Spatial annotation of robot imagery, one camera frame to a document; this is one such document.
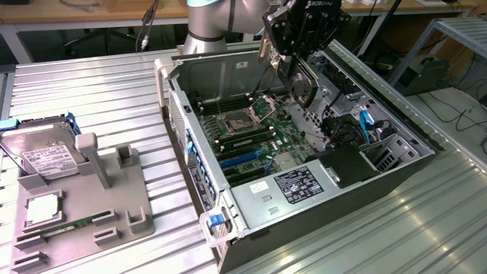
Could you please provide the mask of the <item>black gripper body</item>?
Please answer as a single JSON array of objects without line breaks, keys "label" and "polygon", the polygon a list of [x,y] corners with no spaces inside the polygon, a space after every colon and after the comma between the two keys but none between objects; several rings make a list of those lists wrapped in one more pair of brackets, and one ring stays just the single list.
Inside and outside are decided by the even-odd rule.
[{"label": "black gripper body", "polygon": [[286,11],[303,14],[311,13],[337,13],[342,9],[341,0],[295,0],[285,2]]}]

